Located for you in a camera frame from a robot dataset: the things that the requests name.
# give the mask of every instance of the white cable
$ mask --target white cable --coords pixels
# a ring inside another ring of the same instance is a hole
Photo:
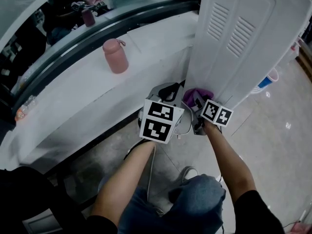
[[[152,159],[151,169],[150,169],[150,177],[148,179],[148,185],[147,185],[147,201],[149,200],[149,197],[150,197],[150,185],[151,185],[151,179],[152,179],[152,171],[153,171],[155,153],[156,153],[156,145],[154,146],[153,159]]]
[[[191,113],[191,125],[190,125],[190,128],[189,128],[189,130],[187,131],[187,133],[184,133],[184,134],[175,134],[175,133],[174,133],[174,135],[186,135],[186,134],[188,134],[188,133],[191,131],[191,129],[192,129],[193,112],[192,112],[192,110],[189,108],[188,105],[186,105],[183,101],[182,101],[182,103],[183,103],[184,106],[186,106],[186,107],[188,108],[188,110],[189,110],[190,113]]]

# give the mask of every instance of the purple cloth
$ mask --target purple cloth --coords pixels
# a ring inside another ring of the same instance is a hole
[[[195,102],[193,98],[194,91],[197,91],[202,97],[208,96],[209,99],[212,99],[214,97],[214,94],[208,90],[200,89],[200,88],[193,88],[185,92],[183,101],[188,107],[194,107]]]

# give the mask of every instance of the knee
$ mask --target knee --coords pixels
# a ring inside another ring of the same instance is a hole
[[[187,186],[190,190],[187,195],[188,201],[192,202],[197,210],[201,208],[203,211],[208,211],[218,205],[222,206],[226,191],[214,177],[199,175],[190,179]]]

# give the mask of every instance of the mirror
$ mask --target mirror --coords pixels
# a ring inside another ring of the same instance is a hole
[[[95,18],[105,17],[112,10],[140,1],[48,0],[29,16],[0,52],[0,83],[16,94],[39,67],[33,65],[38,58],[51,47],[60,49],[58,42],[85,24],[84,9],[89,9]],[[152,3],[159,1],[164,0],[152,0]]]

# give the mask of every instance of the blue container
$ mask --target blue container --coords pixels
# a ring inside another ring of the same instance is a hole
[[[272,81],[268,77],[265,77],[264,80],[258,85],[258,87],[264,88],[265,86],[268,86],[271,83]]]
[[[264,88],[271,84],[272,82],[277,82],[278,81],[278,72],[275,68],[273,68],[267,77],[264,78],[264,80],[258,85],[259,88]]]

